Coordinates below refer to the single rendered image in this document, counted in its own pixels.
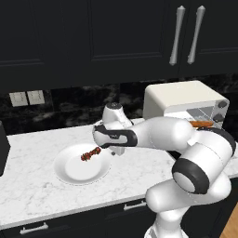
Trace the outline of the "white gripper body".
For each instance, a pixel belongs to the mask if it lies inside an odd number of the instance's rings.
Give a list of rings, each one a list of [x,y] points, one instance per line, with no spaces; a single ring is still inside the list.
[[[118,156],[125,152],[125,147],[110,146],[109,149],[112,151],[112,154],[116,154]]]

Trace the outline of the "red brown kebab skewer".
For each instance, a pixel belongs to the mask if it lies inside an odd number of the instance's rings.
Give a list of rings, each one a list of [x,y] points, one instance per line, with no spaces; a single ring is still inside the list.
[[[96,147],[95,149],[93,149],[90,152],[83,153],[81,155],[81,160],[82,161],[88,161],[93,155],[100,154],[100,152],[101,152],[101,148]]]

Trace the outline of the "white toaster oven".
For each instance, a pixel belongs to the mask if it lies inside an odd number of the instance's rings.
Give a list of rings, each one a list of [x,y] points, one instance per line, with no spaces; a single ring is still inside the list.
[[[219,108],[221,101],[227,101],[225,108]],[[213,127],[222,128],[223,122],[213,118],[222,114],[225,120],[230,101],[200,81],[176,82],[149,85],[145,88],[144,119],[156,116],[170,116],[188,121],[212,121]]]

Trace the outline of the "orange brown baguette bread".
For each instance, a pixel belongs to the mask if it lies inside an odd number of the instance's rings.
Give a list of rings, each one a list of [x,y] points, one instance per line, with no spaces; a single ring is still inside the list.
[[[212,127],[212,121],[190,121],[193,127],[201,128],[201,127]]]

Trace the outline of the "black cupboard door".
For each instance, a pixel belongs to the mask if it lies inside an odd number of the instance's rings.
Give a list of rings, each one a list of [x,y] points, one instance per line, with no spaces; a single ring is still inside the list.
[[[61,0],[0,0],[0,93],[67,86]]]
[[[169,64],[177,8],[186,8],[177,64]],[[67,51],[73,86],[173,78],[191,0],[64,0]]]
[[[192,49],[197,11],[203,14],[191,75],[238,73],[238,0],[191,0],[186,46]]]

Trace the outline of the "white round plate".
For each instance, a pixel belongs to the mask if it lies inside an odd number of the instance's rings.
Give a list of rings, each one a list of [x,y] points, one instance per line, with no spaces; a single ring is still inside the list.
[[[86,185],[103,178],[110,170],[112,155],[101,150],[89,160],[83,161],[81,156],[97,147],[95,143],[80,143],[62,150],[54,160],[57,178],[72,185]]]

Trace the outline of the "black drawer front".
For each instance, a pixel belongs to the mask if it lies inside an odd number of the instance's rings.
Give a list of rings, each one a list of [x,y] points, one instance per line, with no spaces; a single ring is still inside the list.
[[[106,238],[144,238],[153,224],[156,214],[146,205],[124,211],[124,205],[135,205],[145,199],[109,205],[105,208]]]
[[[24,224],[0,231],[1,238],[104,238],[102,208]],[[42,226],[48,229],[20,235],[20,230]]]

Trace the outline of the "beige wall socket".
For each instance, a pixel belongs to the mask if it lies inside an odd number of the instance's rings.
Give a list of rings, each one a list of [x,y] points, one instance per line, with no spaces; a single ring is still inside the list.
[[[45,103],[45,98],[42,90],[28,91],[27,95],[31,105],[39,105]]]
[[[13,107],[28,105],[26,94],[24,92],[10,93],[9,96]]]

